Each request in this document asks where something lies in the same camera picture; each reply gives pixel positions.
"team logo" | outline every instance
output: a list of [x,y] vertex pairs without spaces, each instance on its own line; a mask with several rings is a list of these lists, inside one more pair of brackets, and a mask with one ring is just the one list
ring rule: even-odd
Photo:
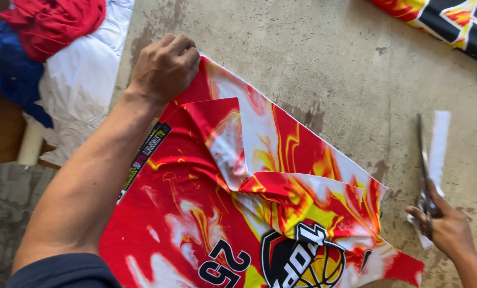
[[296,240],[277,232],[263,238],[261,264],[269,288],[334,287],[345,269],[344,248],[326,241],[317,224],[296,229]]

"red fabric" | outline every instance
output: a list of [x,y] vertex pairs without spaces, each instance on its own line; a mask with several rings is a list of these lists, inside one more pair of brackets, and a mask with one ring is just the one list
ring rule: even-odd
[[15,0],[0,16],[16,30],[27,55],[45,62],[105,18],[105,0]]

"fabric pile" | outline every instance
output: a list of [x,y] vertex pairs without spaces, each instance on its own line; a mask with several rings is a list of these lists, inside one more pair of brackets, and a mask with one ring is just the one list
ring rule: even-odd
[[387,243],[387,188],[242,79],[201,56],[129,170],[100,241],[126,287],[419,286]]
[[[42,160],[62,166],[105,119],[133,5],[134,0],[15,0],[13,9],[0,13],[0,31],[13,34],[14,45],[21,44],[14,49],[22,51],[3,53],[9,45],[0,37],[0,90],[32,116],[25,115],[29,123],[53,127],[43,137],[56,149]],[[17,55],[36,68],[34,74],[25,64],[10,68]],[[16,76],[22,74],[28,78]],[[6,82],[16,80],[21,86],[6,93]]]

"jersey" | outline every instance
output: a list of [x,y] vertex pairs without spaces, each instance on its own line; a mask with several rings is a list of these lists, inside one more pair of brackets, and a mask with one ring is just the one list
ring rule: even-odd
[[202,56],[143,145],[100,254],[126,287],[340,287],[423,263],[380,232],[387,188]]

